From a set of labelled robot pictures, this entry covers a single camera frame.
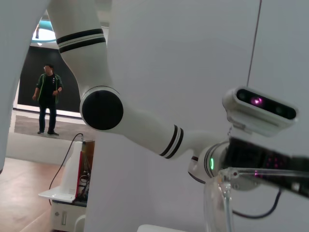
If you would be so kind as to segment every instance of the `wooden floor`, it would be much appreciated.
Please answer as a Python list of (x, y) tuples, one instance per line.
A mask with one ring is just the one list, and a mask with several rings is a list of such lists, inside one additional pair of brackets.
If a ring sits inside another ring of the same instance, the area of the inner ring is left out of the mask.
[[(0, 174), (0, 231), (50, 232), (48, 190), (59, 166), (6, 159)], [(60, 183), (62, 170), (53, 186)]]

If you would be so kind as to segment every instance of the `black joint cap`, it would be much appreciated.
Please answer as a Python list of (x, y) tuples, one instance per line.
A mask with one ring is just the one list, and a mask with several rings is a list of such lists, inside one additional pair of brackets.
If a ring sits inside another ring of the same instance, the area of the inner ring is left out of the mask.
[(110, 130), (122, 119), (124, 109), (120, 99), (112, 92), (98, 90), (91, 93), (82, 106), (85, 122), (100, 131)]

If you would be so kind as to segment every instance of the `dark wall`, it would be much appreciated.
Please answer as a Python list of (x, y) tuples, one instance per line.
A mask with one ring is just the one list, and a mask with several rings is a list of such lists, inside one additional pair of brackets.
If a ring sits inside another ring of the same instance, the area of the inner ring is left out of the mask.
[(39, 106), (32, 100), (37, 81), (44, 73), (44, 65), (54, 65), (55, 73), (61, 77), (63, 91), (59, 96), (58, 110), (79, 112), (80, 97), (73, 73), (61, 58), (58, 50), (30, 47), (20, 75), (18, 104)]

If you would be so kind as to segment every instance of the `black wire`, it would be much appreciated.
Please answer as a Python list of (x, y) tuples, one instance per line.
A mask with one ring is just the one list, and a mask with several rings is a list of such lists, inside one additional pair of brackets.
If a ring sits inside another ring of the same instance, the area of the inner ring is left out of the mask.
[(247, 219), (262, 219), (262, 218), (266, 218), (267, 216), (271, 215), (275, 209), (277, 208), (277, 205), (278, 205), (278, 201), (279, 201), (279, 198), (281, 196), (281, 189), (279, 189), (278, 193), (277, 193), (277, 196), (276, 196), (276, 199), (275, 199), (275, 202), (274, 202), (274, 205), (272, 206), (272, 208), (265, 214), (262, 214), (262, 215), (256, 215), (256, 216), (251, 216), (251, 215), (246, 215), (246, 214), (242, 214), (240, 212), (237, 212), (235, 210), (233, 210), (233, 214), (239, 216), (239, 217), (243, 217), (243, 218), (247, 218)]
[(70, 149), (71, 149), (71, 146), (72, 146), (74, 140), (76, 139), (76, 137), (77, 137), (78, 135), (84, 136), (83, 133), (78, 133), (78, 134), (76, 134), (75, 137), (73, 138), (73, 140), (72, 140), (72, 142), (71, 142), (71, 144), (70, 144), (70, 146), (69, 146), (69, 149), (68, 149), (68, 151), (67, 151), (67, 154), (66, 154), (65, 158), (64, 158), (63, 161), (62, 161), (62, 164), (61, 164), (60, 168), (58, 169), (56, 175), (54, 176), (52, 182), (50, 183), (49, 189), (52, 187), (53, 181), (54, 181), (54, 179), (56, 178), (56, 176), (58, 175), (60, 169), (62, 168), (62, 166), (63, 166), (63, 164), (64, 164), (64, 161), (66, 160), (66, 158), (67, 158), (67, 156), (68, 156), (68, 153), (69, 153), (69, 151), (70, 151)]

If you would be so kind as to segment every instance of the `clear glass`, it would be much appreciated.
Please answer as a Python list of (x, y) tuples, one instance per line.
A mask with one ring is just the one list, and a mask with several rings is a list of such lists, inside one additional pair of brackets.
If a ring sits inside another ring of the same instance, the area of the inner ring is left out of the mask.
[(290, 170), (251, 168), (221, 170), (217, 177), (206, 182), (204, 188), (206, 232), (235, 232), (231, 206), (231, 182), (241, 176), (255, 177), (257, 175), (309, 178), (309, 173)]

